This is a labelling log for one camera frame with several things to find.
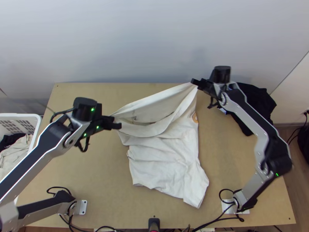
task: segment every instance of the electrical outlet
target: electrical outlet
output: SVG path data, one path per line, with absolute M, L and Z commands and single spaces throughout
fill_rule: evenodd
M 303 112 L 301 112 L 300 114 L 304 114 L 309 110 L 309 108 L 307 108 L 306 110 L 304 110 Z

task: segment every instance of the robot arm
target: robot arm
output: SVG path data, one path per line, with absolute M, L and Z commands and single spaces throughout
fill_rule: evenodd
M 53 198 L 16 207 L 14 199 L 50 162 L 76 146 L 82 152 L 91 135 L 102 130 L 120 129 L 121 123 L 102 116 L 102 105 L 92 99 L 78 97 L 72 112 L 63 114 L 40 134 L 36 147 L 0 182 L 0 231 L 17 231 L 53 214 L 85 214 L 87 201 L 76 200 L 70 193 L 58 191 Z M 80 140 L 86 138 L 85 149 Z
M 217 106 L 234 112 L 258 137 L 254 148 L 255 174 L 233 195 L 236 211 L 242 212 L 255 206 L 257 197 L 275 178 L 291 170 L 292 161 L 288 145 L 280 138 L 278 131 L 247 103 L 246 95 L 237 83 L 230 81 L 230 71 L 229 66 L 216 66 L 208 80 L 192 79 L 191 83 L 211 96 L 208 108 Z

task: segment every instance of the black bag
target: black bag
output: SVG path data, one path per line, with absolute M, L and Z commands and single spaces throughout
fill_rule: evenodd
M 298 133 L 299 149 L 309 164 L 309 126 L 302 127 Z

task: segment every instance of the black cable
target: black cable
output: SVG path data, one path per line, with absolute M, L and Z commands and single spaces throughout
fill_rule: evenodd
M 212 224 L 212 223 L 215 223 L 215 222 L 218 222 L 218 221 L 223 221 L 223 220 L 238 219 L 239 221 L 244 222 L 244 219 L 241 218 L 238 214 L 236 214 L 236 217 L 221 218 L 221 217 L 225 214 L 225 212 L 227 212 L 232 206 L 235 205 L 235 202 L 227 202 L 227 201 L 223 201 L 223 200 L 222 200 L 222 198 L 221 198 L 221 193 L 222 193 L 223 191 L 230 191 L 230 192 L 232 192 L 233 194 L 235 193 L 235 191 L 232 191 L 232 190 L 230 190 L 230 189 L 222 189 L 222 190 L 220 190 L 220 192 L 219 192 L 219 198 L 220 198 L 220 200 L 221 200 L 223 203 L 230 204 L 230 206 L 227 207 L 227 208 L 222 212 L 222 214 L 221 214 L 219 217 L 217 217 L 215 220 L 213 220 L 213 221 L 211 221 L 211 222 L 208 222 L 208 223 L 205 223 L 205 224 L 203 224 L 203 225 L 200 225 L 199 227 L 193 229 L 192 232 L 196 232 L 196 231 L 198 231 L 198 230 L 200 230 L 200 229 L 202 229 L 202 228 L 204 228 L 204 227 L 206 227 L 206 226 L 208 226 L 208 225 L 210 225 L 210 224 Z
M 52 117 L 50 118 L 49 123 L 52 123 L 52 122 L 53 122 L 53 119 L 54 119 L 57 115 L 59 115 L 59 114 L 66 114 L 66 113 L 69 113 L 69 112 L 71 112 L 71 111 L 73 111 L 73 110 L 74 110 L 74 108 L 71 108 L 71 109 L 67 109 L 67 110 L 63 110 L 63 111 L 59 111 L 59 112 L 54 113 L 54 114 L 52 115 Z
M 282 230 L 280 230 L 277 226 L 274 225 L 274 227 L 276 227 L 277 230 L 279 230 L 280 232 L 282 232 Z
M 70 191 L 69 189 L 67 189 L 66 187 L 60 187 L 60 186 L 50 187 L 49 189 L 46 190 L 46 192 L 47 192 L 48 194 L 52 194 L 53 196 L 55 196 L 56 193 L 50 192 L 50 190 L 51 190 L 51 189 L 57 189 L 57 188 L 58 188 L 58 189 L 64 189 L 64 190 L 66 190 L 70 195 L 72 195 L 72 194 L 71 194 L 71 191 Z M 78 230 L 78 231 L 80 231 L 80 232 L 93 232 L 93 231 L 83 230 L 83 229 L 80 229 L 80 228 L 78 228 L 78 227 L 72 225 L 73 215 L 71 215 L 71 216 L 69 217 L 69 221 L 65 220 L 64 217 L 63 217 L 62 215 L 59 214 L 59 216 L 60 216 L 60 218 L 69 226 L 69 229 L 70 229 L 71 232 L 75 232 L 75 231 L 73 230 L 73 228 L 76 229 L 76 230 Z M 102 228 L 109 228 L 109 229 L 111 229 L 111 230 L 113 230 L 113 231 L 124 232 L 124 231 L 122 231 L 122 230 L 116 230 L 115 228 L 113 228 L 113 227 L 111 227 L 111 226 L 107 226 L 107 225 L 104 225 L 104 226 L 99 227 L 95 232 L 99 232 L 99 230 L 102 229 Z
M 222 200 L 222 198 L 221 198 L 221 193 L 223 192 L 223 191 L 230 191 L 230 192 L 232 192 L 233 194 L 234 194 L 234 191 L 232 191 L 232 190 L 230 190 L 230 189 L 221 189 L 220 190 L 220 192 L 219 192 L 219 198 L 220 198 L 220 200 L 223 202 L 223 203 L 226 203 L 226 204 L 235 204 L 233 201 L 232 202 L 227 202 L 227 201 L 224 201 L 224 200 Z
M 288 145 L 290 145 L 291 143 L 292 143 L 292 141 L 297 137 L 298 135 L 295 135 L 292 139 L 291 139 L 291 141 L 288 143 Z
M 294 134 L 297 130 L 302 129 L 302 128 L 304 128 L 304 127 L 306 126 L 307 120 L 308 120 L 307 112 L 304 112 L 304 115 L 306 116 L 306 121 L 305 121 L 305 123 L 304 123 L 304 125 L 303 125 L 302 127 L 299 127 L 299 128 L 297 128 L 297 129 L 295 129 L 295 130 L 293 131 L 293 133 L 291 134 L 291 136 L 287 139 L 287 143 L 288 143 L 289 145 L 291 144 L 291 142 L 293 141 L 293 139 L 295 139 L 295 138 L 298 136 L 298 134 L 297 134 L 296 136 L 294 136 L 294 137 L 291 139 L 291 137 L 293 136 L 293 134 Z
M 56 188 L 59 188 L 59 189 L 65 189 L 71 196 L 72 196 L 72 193 L 70 192 L 70 190 L 68 190 L 67 188 L 65 187 L 60 187 L 60 186 L 54 186 L 54 187 L 50 187 L 49 189 L 46 190 L 46 192 L 48 194 L 52 194 L 53 196 L 56 195 L 56 193 L 52 193 L 50 192 L 51 189 L 56 189 Z
M 297 128 L 297 129 L 295 129 L 295 130 L 293 131 L 293 133 L 291 134 L 291 136 L 287 139 L 287 143 L 289 142 L 289 140 L 291 139 L 291 137 L 293 136 L 293 134 L 294 134 L 297 130 L 299 130 L 299 129 L 301 129 L 301 127 Z

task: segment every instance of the white wall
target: white wall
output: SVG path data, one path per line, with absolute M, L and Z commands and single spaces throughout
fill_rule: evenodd
M 43 99 L 55 82 L 187 82 L 232 66 L 272 92 L 309 50 L 303 0 L 1 0 L 0 88 Z
M 271 94 L 277 103 L 272 113 L 273 122 L 304 122 L 306 118 L 302 113 L 309 109 L 308 93 L 309 53 Z

